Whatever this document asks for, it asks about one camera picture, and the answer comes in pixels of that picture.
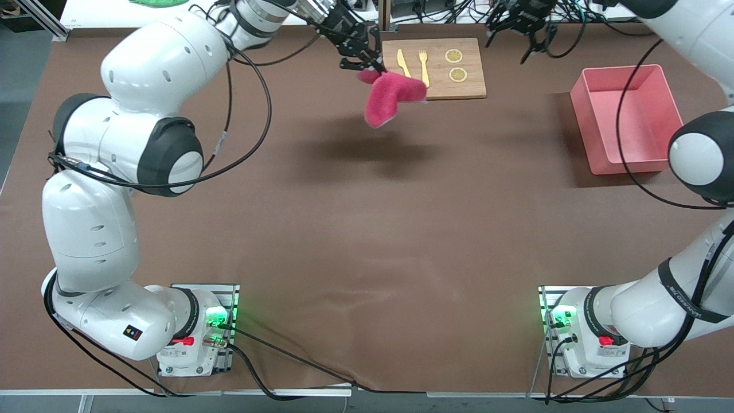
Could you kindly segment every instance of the yellow knife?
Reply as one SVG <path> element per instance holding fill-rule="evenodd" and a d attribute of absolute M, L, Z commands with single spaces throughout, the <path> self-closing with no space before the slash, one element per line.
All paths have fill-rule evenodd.
<path fill-rule="evenodd" d="M 405 64 L 405 58 L 403 57 L 403 49 L 398 49 L 398 65 L 403 68 L 403 71 L 405 72 L 405 77 L 410 77 L 408 65 Z"/>

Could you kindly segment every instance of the gray floor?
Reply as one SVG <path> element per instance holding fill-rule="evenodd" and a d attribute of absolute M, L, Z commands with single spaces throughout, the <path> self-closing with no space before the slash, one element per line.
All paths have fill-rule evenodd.
<path fill-rule="evenodd" d="M 3 182 L 8 165 L 26 121 L 40 75 L 48 59 L 51 36 L 45 32 L 12 33 L 0 26 L 0 182 Z M 0 396 L 0 412 L 77 412 L 79 396 Z M 264 396 L 201 396 L 186 400 L 164 400 L 145 395 L 96 396 L 92 402 L 94 413 L 339 413 L 347 412 L 566 412 L 566 413 L 637 413 L 652 412 L 642 399 L 629 398 L 614 403 L 598 405 L 545 406 L 542 402 L 520 399 L 452 398 L 434 399 L 425 395 L 374 395 L 355 392 L 346 401 L 343 398 L 307 398 L 278 403 Z M 734 401 L 715 399 L 678 399 L 678 412 L 734 412 Z"/>

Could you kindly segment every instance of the lemon slice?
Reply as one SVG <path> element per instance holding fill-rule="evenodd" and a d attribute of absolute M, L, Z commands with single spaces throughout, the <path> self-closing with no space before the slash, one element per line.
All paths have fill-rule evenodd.
<path fill-rule="evenodd" d="M 456 83 L 464 82 L 467 78 L 467 73 L 463 68 L 453 68 L 448 72 L 448 77 Z"/>
<path fill-rule="evenodd" d="M 458 63 L 461 62 L 461 59 L 464 58 L 464 55 L 459 49 L 450 49 L 446 51 L 446 62 L 449 63 Z"/>

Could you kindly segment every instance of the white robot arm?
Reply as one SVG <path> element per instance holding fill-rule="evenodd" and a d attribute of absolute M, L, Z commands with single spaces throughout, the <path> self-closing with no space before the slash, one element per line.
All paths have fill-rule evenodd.
<path fill-rule="evenodd" d="M 57 266 L 43 292 L 59 317 L 105 348 L 133 360 L 157 354 L 171 376 L 205 376 L 217 352 L 207 341 L 222 333 L 212 324 L 228 314 L 210 292 L 143 288 L 130 280 L 139 263 L 133 189 L 81 172 L 160 185 L 143 189 L 153 195 L 189 190 L 166 187 L 197 179 L 203 169 L 194 124 L 178 116 L 181 105 L 234 49 L 265 46 L 289 10 L 318 25 L 342 55 L 342 68 L 384 70 L 377 28 L 357 22 L 339 0 L 232 0 L 208 14 L 183 12 L 138 29 L 102 62 L 109 97 L 72 96 L 57 111 L 50 159 L 66 169 L 43 188 L 43 222 Z M 373 49 L 368 35 L 375 37 Z"/>
<path fill-rule="evenodd" d="M 623 5 L 668 44 L 715 79 L 734 104 L 734 1 L 627 0 Z M 689 189 L 723 207 L 734 201 L 734 106 L 687 123 L 671 139 L 673 173 Z M 576 288 L 549 312 L 559 337 L 575 337 L 564 360 L 569 374 L 591 378 L 626 361 L 629 345 L 662 348 L 673 342 L 686 319 L 690 340 L 734 325 L 734 266 L 728 209 L 690 246 L 638 281 Z M 719 249 L 700 302 L 694 290 L 702 264 Z"/>

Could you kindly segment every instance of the black square sticker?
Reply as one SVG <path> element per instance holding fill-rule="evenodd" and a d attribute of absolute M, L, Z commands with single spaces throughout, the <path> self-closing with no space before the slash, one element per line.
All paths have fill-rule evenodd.
<path fill-rule="evenodd" d="M 131 326 L 128 324 L 128 326 L 125 328 L 125 331 L 123 331 L 123 336 L 132 338 L 133 340 L 137 341 L 140 338 L 140 334 L 142 334 L 142 331 L 139 329 Z"/>

